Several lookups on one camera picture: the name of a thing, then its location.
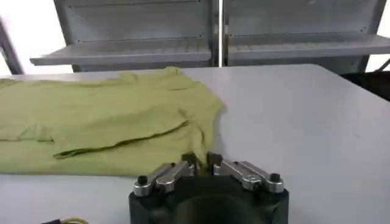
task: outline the wire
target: wire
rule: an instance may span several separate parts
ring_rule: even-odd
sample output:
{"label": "wire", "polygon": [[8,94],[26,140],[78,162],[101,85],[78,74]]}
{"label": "wire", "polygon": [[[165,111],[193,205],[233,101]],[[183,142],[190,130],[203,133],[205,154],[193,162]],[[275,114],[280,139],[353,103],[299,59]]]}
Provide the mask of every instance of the wire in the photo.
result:
{"label": "wire", "polygon": [[84,219],[79,219],[79,218],[70,218],[70,219],[64,219],[61,221],[61,224],[73,224],[73,223],[88,224],[87,221],[85,221]]}

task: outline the screw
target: screw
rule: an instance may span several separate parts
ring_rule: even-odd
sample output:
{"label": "screw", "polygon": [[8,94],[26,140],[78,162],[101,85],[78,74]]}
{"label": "screw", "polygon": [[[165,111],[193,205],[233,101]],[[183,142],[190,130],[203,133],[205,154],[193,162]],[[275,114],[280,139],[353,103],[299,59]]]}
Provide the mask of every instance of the screw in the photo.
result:
{"label": "screw", "polygon": [[137,182],[140,185],[145,185],[147,183],[147,176],[139,176]]}
{"label": "screw", "polygon": [[269,176],[269,180],[271,180],[272,182],[280,182],[280,174],[279,173],[272,173],[270,176]]}

